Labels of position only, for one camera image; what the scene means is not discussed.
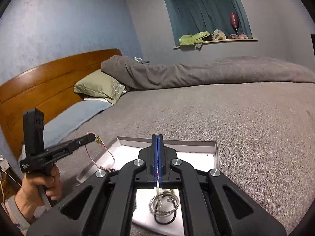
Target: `toy on window sill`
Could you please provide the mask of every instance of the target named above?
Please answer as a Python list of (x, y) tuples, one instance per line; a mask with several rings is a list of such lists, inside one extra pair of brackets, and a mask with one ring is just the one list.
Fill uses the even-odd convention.
[(212, 34), (212, 39), (213, 40), (224, 40), (226, 39), (225, 34), (223, 33), (223, 31), (216, 29), (213, 34)]
[(228, 39), (248, 39), (248, 36), (245, 33), (240, 35), (231, 34)]

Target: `blue pillowcase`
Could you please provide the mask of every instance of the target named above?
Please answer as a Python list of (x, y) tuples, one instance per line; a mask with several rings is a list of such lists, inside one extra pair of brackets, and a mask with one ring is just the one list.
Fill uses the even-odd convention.
[(67, 110), (45, 124), (43, 131), (45, 148), (58, 144), (69, 133), (111, 106), (111, 103), (97, 100), (80, 101), (70, 106)]

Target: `metal ring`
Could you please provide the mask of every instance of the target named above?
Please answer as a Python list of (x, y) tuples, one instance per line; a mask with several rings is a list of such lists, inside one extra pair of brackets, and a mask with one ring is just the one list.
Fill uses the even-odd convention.
[[(176, 205), (175, 205), (175, 207), (174, 207), (172, 210), (160, 211), (160, 210), (157, 210), (157, 209), (155, 208), (155, 205), (156, 205), (157, 201), (159, 200), (159, 197), (160, 197), (160, 196), (163, 196), (163, 195), (169, 196), (169, 197), (173, 197), (173, 199), (174, 199)], [(157, 216), (167, 216), (167, 215), (172, 214), (175, 210), (177, 210), (178, 207), (179, 207), (179, 204), (180, 204), (179, 198), (178, 198), (175, 194), (173, 194), (173, 193), (171, 193), (171, 192), (161, 192), (160, 194), (155, 195), (155, 196), (150, 200), (150, 202), (149, 202), (149, 209), (150, 209), (150, 212), (151, 212), (152, 214), (156, 213)]]

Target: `sleeve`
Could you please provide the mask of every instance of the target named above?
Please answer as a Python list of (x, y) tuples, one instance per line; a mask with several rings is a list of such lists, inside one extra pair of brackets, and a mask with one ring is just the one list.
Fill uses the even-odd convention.
[(15, 195), (11, 196), (9, 199), (5, 200), (4, 203), (1, 203), (4, 210), (7, 212), (7, 215), (10, 217), (11, 221), (19, 228), (21, 233), (26, 235), (30, 224), (24, 216), (19, 211), (15, 203)]

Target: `gray blanket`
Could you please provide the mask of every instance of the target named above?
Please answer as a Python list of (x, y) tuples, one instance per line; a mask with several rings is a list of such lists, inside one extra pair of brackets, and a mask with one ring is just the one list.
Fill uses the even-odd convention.
[(251, 82), (315, 83), (315, 74), (306, 67), (269, 57), (225, 58), (203, 65), (152, 65), (113, 56), (102, 62), (101, 70), (136, 90)]
[[(67, 139), (116, 136), (217, 141), (219, 168), (287, 232), (315, 196), (315, 84), (263, 82), (131, 91)], [(100, 145), (88, 145), (94, 158)], [(91, 160), (84, 147), (58, 161), (65, 186)], [(133, 230), (133, 235), (149, 235)]]

